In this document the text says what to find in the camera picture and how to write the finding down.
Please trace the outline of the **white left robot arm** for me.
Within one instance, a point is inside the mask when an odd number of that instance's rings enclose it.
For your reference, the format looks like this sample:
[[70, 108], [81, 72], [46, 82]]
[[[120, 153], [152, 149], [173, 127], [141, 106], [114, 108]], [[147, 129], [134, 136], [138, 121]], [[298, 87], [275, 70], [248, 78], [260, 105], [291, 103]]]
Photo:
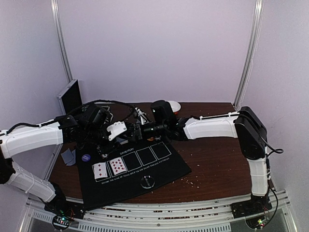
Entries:
[[51, 151], [53, 146], [72, 142], [79, 145], [108, 144], [126, 131], [124, 122], [91, 128], [76, 122], [65, 124], [53, 121], [4, 130], [0, 134], [0, 182], [37, 196], [43, 202], [50, 203], [58, 214], [64, 215], [70, 207], [61, 190], [23, 167], [21, 156], [30, 155], [33, 158], [40, 151]]

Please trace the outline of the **grey playing card deck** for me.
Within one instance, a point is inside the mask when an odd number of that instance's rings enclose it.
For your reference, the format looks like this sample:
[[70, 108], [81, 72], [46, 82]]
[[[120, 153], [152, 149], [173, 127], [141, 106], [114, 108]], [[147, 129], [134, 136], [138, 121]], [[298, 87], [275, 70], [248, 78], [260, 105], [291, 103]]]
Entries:
[[123, 139], [123, 138], [116, 138], [117, 142], [121, 145], [128, 143], [128, 139]]

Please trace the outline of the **black dealer button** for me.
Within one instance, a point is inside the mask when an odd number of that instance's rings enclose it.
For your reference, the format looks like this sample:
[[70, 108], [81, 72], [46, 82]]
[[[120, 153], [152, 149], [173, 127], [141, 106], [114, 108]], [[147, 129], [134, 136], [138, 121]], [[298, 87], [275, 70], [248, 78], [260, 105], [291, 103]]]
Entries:
[[144, 189], [151, 189], [155, 185], [155, 180], [150, 175], [144, 175], [140, 180], [140, 185]]

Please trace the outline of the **nine of diamonds card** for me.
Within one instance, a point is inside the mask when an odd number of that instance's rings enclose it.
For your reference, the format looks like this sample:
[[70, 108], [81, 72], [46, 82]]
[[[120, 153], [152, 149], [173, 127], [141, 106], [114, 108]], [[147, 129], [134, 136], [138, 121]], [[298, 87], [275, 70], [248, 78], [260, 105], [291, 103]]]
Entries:
[[121, 157], [110, 160], [109, 164], [112, 168], [112, 173], [114, 175], [118, 175], [127, 171], [126, 166]]

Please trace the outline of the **three of diamonds card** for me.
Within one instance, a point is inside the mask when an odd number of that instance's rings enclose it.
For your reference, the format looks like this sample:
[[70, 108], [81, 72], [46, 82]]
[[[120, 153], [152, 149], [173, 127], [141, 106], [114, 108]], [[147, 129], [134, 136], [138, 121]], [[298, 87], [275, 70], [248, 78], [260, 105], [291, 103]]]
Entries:
[[105, 162], [95, 163], [92, 165], [92, 167], [93, 167], [95, 180], [108, 177], [108, 172], [107, 172]]

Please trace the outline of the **poker chip pile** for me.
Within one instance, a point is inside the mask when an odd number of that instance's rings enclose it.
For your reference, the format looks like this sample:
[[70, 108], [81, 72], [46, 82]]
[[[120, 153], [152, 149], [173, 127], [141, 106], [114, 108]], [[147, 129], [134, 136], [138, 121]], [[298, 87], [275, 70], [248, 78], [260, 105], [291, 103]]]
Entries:
[[102, 159], [106, 159], [109, 156], [108, 152], [104, 148], [97, 147], [97, 152]]

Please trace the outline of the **purple small blind button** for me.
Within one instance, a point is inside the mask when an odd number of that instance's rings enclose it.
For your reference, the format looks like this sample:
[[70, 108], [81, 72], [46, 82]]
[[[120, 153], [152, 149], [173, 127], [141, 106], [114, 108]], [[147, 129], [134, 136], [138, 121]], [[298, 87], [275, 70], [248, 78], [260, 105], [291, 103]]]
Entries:
[[84, 154], [81, 159], [83, 162], [89, 162], [91, 160], [91, 156], [89, 154]]

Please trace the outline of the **blue patterned playing card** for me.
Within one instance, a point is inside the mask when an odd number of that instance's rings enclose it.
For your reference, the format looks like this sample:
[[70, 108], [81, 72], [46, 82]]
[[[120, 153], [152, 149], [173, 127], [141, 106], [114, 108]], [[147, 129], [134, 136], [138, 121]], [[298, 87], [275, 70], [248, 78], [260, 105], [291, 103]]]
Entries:
[[67, 166], [73, 166], [76, 163], [76, 157], [73, 155], [66, 161]]
[[70, 158], [71, 156], [75, 156], [75, 150], [71, 151], [69, 148], [64, 151], [63, 153], [61, 153], [61, 157], [64, 161], [64, 163], [66, 163], [66, 161], [68, 160], [68, 157]]

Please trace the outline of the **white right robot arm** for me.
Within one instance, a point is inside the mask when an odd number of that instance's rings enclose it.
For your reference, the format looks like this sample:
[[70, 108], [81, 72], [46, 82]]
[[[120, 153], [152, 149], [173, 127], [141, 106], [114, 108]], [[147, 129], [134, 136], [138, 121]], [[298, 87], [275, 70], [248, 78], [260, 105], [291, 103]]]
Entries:
[[251, 198], [233, 204], [234, 209], [244, 207], [258, 213], [268, 206], [270, 165], [267, 157], [267, 130], [249, 107], [218, 116], [190, 116], [177, 119], [167, 101], [152, 104], [154, 121], [139, 115], [133, 125], [136, 140], [166, 136], [171, 140], [188, 141], [208, 137], [231, 137], [239, 141], [243, 156], [247, 159], [251, 182]]

